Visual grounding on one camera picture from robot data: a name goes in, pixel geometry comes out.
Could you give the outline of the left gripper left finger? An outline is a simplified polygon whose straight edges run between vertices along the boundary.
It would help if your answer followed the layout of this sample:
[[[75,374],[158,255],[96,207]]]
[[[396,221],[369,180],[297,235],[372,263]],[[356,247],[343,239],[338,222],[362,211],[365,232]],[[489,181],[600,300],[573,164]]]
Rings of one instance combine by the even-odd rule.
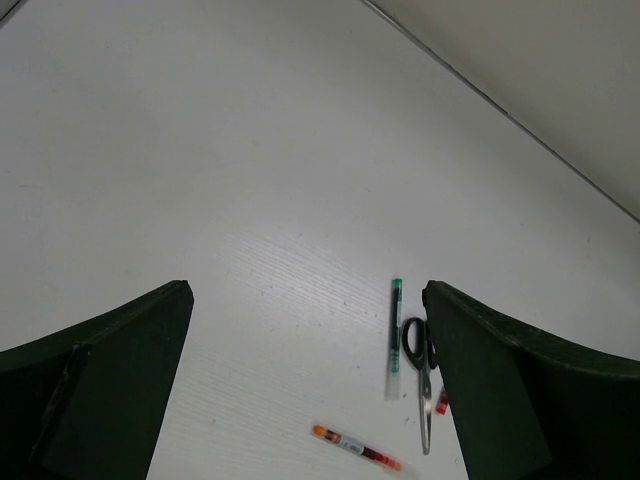
[[[192,310],[174,280],[3,351],[2,478],[146,478]]]

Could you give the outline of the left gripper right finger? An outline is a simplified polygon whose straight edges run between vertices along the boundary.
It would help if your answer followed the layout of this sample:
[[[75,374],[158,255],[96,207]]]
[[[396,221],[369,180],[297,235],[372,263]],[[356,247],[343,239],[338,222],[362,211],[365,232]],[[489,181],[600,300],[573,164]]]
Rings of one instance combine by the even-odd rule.
[[[442,281],[429,281],[422,299],[469,478],[638,478],[638,361]]]

